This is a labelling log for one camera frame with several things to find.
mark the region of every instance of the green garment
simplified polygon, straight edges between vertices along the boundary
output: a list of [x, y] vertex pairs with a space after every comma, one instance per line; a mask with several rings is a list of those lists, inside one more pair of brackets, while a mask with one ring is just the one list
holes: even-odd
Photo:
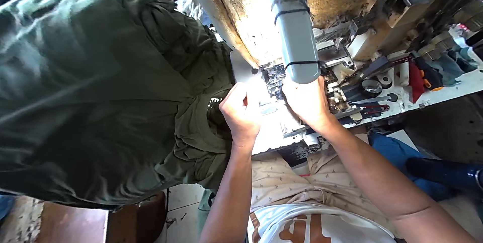
[[0, 6], [0, 189], [114, 209], [180, 183], [215, 190], [229, 51], [170, 0]]

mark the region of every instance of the printed shirt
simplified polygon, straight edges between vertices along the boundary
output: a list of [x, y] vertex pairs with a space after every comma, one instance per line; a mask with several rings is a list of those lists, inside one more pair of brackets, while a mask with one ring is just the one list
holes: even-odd
[[271, 205], [250, 214], [250, 243], [394, 243], [379, 224], [339, 208], [312, 202]]

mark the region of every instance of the industrial sewing machine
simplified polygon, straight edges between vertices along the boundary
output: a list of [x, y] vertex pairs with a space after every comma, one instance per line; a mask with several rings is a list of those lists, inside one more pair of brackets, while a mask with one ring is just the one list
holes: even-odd
[[[359, 121], [362, 108], [351, 102], [390, 87], [396, 79], [388, 71], [395, 66], [397, 81], [408, 83], [411, 51], [428, 56], [455, 45], [445, 33], [453, 15], [465, 15], [474, 31], [483, 25], [483, 10], [461, 10], [472, 0], [198, 1], [223, 40], [237, 50], [231, 56], [236, 80], [259, 92], [264, 120], [257, 139], [264, 141], [254, 149], [259, 152], [317, 142], [287, 107], [284, 78], [304, 84], [322, 74], [330, 111], [348, 123]], [[364, 86], [368, 79], [379, 84]]]

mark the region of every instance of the workbench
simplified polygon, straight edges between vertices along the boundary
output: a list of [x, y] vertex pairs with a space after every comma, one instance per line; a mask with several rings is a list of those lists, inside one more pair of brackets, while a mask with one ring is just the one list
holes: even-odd
[[[387, 104], [390, 106], [389, 111], [381, 113], [381, 116], [378, 117], [371, 117], [362, 119], [361, 121], [347, 123], [344, 125], [344, 127], [352, 128], [357, 125], [386, 119], [407, 111], [417, 110], [450, 99], [483, 91], [483, 61], [481, 61], [481, 59], [476, 56], [473, 50], [470, 50], [468, 54], [479, 63], [478, 69], [463, 74], [462, 76], [457, 78], [457, 80], [460, 80], [461, 82], [458, 83], [456, 86], [444, 87], [443, 89], [434, 92], [426, 91], [421, 95], [417, 102], [413, 104], [410, 101], [411, 88], [398, 86], [394, 83], [390, 88], [384, 89], [383, 93], [381, 94], [381, 96], [385, 96], [388, 93], [395, 93], [399, 97], [397, 102], [381, 102], [381, 104]], [[248, 84], [250, 89], [257, 92], [257, 96], [261, 100], [269, 97], [267, 87], [261, 77], [260, 70], [252, 70], [252, 67], [243, 59], [243, 57], [239, 53], [235, 51], [232, 52], [230, 57], [236, 81], [242, 81]], [[255, 142], [255, 146], [252, 152], [253, 155], [266, 151], [278, 150], [301, 141], [305, 141], [307, 145], [317, 143], [317, 137], [319, 136], [317, 133], [310, 135], [300, 133], [294, 136], [284, 138], [281, 131], [279, 119], [279, 116], [281, 115], [280, 112], [286, 112], [286, 110], [278, 110], [277, 112], [262, 116], [261, 129]]]

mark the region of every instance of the beige shorts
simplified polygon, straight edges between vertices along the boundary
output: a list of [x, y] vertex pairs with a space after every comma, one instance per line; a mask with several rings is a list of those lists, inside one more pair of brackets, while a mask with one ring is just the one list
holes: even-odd
[[[355, 136], [368, 143], [366, 134], [356, 134]], [[355, 185], [332, 146], [327, 150], [310, 154], [307, 162], [310, 175], [300, 177], [293, 172], [278, 153], [267, 153], [257, 157], [257, 160], [253, 160], [250, 212], [268, 205], [312, 200], [364, 216], [399, 237], [398, 231], [389, 219]], [[459, 204], [462, 202], [461, 198], [455, 200]], [[461, 210], [461, 205], [454, 205], [455, 203], [451, 200], [440, 202], [440, 204], [470, 234], [477, 239], [478, 237], [483, 238], [481, 221], [476, 214], [475, 207], [473, 206], [471, 209], [468, 201], [465, 203], [466, 212]], [[479, 234], [475, 234], [475, 231], [478, 230], [480, 230]]]

